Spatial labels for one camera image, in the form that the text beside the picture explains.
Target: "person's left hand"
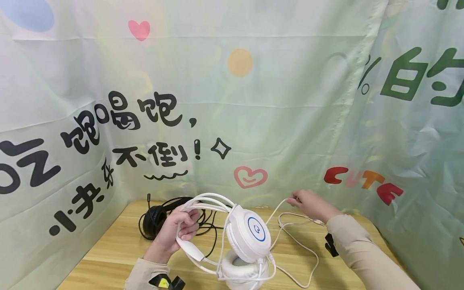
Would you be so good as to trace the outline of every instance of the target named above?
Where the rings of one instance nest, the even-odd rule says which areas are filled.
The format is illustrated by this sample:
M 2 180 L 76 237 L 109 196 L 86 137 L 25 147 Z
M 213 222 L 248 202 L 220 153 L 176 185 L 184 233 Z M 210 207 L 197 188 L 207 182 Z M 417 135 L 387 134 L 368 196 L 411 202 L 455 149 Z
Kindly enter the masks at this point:
M 182 207 L 177 207 L 168 215 L 160 232 L 143 256 L 144 260 L 159 264 L 168 262 L 172 254 L 180 249 L 179 244 L 176 242 L 179 224 L 181 227 L 179 238 L 182 240 L 189 241 L 197 234 L 199 228 L 197 221 L 200 213 L 197 209 L 190 212 L 181 212 Z

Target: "red letter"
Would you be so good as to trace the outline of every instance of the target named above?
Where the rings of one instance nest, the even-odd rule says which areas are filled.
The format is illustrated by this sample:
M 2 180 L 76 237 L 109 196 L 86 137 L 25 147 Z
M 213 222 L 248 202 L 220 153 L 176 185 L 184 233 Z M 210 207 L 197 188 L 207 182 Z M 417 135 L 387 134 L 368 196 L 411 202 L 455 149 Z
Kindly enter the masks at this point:
M 378 196 L 388 206 L 395 199 L 395 196 L 393 195 L 393 193 L 396 194 L 397 196 L 401 196 L 403 192 L 404 191 L 401 188 L 399 188 L 398 186 L 392 183 L 385 183 L 377 188 Z
M 342 174 L 342 173 L 346 173 L 346 172 L 348 172 L 348 168 L 346 168 L 346 167 L 332 167 L 332 168 L 329 168 L 325 172 L 324 181 L 326 183 L 330 183 L 330 184 L 339 184 L 339 183 L 342 182 L 342 180 L 336 178 L 336 176 L 338 174 Z
M 366 179 L 366 181 L 362 185 L 362 188 L 364 189 L 369 189 L 369 187 L 371 187 L 374 181 L 378 181 L 379 183 L 383 183 L 385 181 L 385 177 L 378 174 L 377 172 L 369 171 L 369 170 L 364 171 L 364 174 L 362 175 L 362 177 Z
M 358 173 L 358 175 L 356 176 L 356 179 L 353 180 L 354 173 L 355 173 L 355 171 L 350 171 L 350 173 L 348 173 L 348 176 L 345 179 L 345 186 L 346 187 L 355 187 L 356 184 L 358 184 L 359 179 L 361 179 L 362 171 L 360 171 Z

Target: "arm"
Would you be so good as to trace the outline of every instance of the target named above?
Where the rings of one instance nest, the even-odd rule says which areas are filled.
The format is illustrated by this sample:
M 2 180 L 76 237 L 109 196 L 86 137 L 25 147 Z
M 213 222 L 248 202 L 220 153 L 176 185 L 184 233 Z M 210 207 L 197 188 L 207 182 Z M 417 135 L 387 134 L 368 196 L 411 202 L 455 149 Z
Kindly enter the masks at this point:
M 181 212 L 174 209 L 166 218 L 160 232 L 151 243 L 143 258 L 137 259 L 134 268 L 124 285 L 124 290 L 159 290 L 148 282 L 159 274 L 169 274 L 168 261 L 180 247 L 176 242 L 177 228 L 180 224 L 179 237 L 192 239 L 198 230 L 198 210 Z
M 364 283 L 367 290 L 418 290 L 416 284 L 371 240 L 366 230 L 351 216 L 311 190 L 292 192 L 287 202 L 297 206 L 311 219 L 326 224 L 335 248 L 346 265 Z
M 335 248 L 367 290 L 419 290 L 406 273 L 376 244 L 351 216 L 336 215 L 327 223 Z
M 167 254 L 166 247 L 155 240 L 143 258 L 137 259 L 126 280 L 124 290 L 158 290 L 158 287 L 150 285 L 148 282 L 158 274 L 169 274 L 168 261 L 170 258 L 171 254 Z
M 139 258 L 126 280 L 124 290 L 158 290 L 158 287 L 148 284 L 148 281 L 158 274 L 169 274 L 168 265 Z

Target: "pink heart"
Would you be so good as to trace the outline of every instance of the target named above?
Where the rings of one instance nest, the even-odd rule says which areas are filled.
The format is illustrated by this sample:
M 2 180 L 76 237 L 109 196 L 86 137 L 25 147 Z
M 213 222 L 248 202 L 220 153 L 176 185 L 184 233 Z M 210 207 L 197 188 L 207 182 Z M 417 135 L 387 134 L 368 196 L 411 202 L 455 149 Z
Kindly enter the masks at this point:
M 249 185 L 245 185 L 245 184 L 243 184 L 242 180 L 240 180 L 240 177 L 238 176 L 238 173 L 240 171 L 242 171 L 242 170 L 246 171 L 246 174 L 250 178 L 253 177 L 254 175 L 258 174 L 258 173 L 261 173 L 263 175 L 263 177 L 260 180 L 257 180 L 256 178 L 247 179 L 247 178 L 244 177 L 244 178 L 242 178 L 243 181 L 249 183 Z M 261 185 L 261 184 L 265 183 L 266 180 L 267 180 L 267 172 L 264 169 L 256 169 L 255 171 L 253 171 L 248 166 L 239 166 L 239 167 L 235 168 L 235 170 L 233 171 L 233 176 L 235 178 L 235 181 L 238 183 L 238 185 L 240 185 L 240 187 L 243 188 L 243 189 L 250 188 L 250 187 L 256 187 L 258 185 Z
M 136 39 L 144 41 L 150 34 L 150 24 L 147 21 L 142 21 L 142 23 L 138 24 L 131 20 L 129 21 L 129 30 Z

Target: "table surface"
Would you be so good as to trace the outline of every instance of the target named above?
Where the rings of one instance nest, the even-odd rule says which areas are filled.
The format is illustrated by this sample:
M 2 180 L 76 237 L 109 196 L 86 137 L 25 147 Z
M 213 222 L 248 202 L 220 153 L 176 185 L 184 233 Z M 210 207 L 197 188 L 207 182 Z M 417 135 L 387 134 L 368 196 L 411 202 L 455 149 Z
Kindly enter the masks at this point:
M 121 290 L 124 288 L 126 278 L 134 266 L 137 258 L 142 257 L 150 241 L 141 237 L 138 230 L 140 216 L 147 210 L 147 202 L 140 200 L 129 204 L 109 230 L 85 255 L 81 262 L 74 268 L 69 276 L 58 287 L 59 290 Z M 273 210 L 265 208 L 253 208 L 265 221 Z M 225 213 L 217 213 L 214 224 L 223 226 Z M 279 227 L 276 214 L 269 222 L 268 228 L 272 240 L 277 236 Z M 362 217 L 355 216 L 356 220 L 371 234 L 373 241 L 397 264 L 396 257 L 380 236 L 372 223 Z M 305 220 L 295 216 L 283 216 L 282 221 L 301 223 Z M 325 235 L 327 230 L 324 226 L 307 223 L 303 226 L 289 226 L 289 232 L 294 235 L 306 247 L 312 249 L 320 259 L 309 289 L 313 290 L 336 290 L 365 289 L 361 280 L 345 265 L 340 257 L 333 258 L 325 249 Z M 220 238 L 222 230 L 218 230 L 218 243 L 210 259 L 217 260 L 220 253 Z M 203 253 L 208 253 L 213 246 L 214 230 L 194 238 L 194 243 Z M 225 242 L 225 249 L 230 245 Z M 298 245 L 286 233 L 280 234 L 272 254 L 277 265 L 283 267 L 293 275 L 300 283 L 308 282 L 309 273 L 316 264 L 316 257 Z M 179 276 L 186 282 L 185 290 L 209 289 L 227 290 L 225 282 L 217 281 L 215 275 L 209 275 L 198 269 L 180 250 L 175 253 L 169 261 L 173 279 Z M 301 289 L 285 274 L 277 270 L 276 276 L 264 283 L 264 290 L 289 290 Z

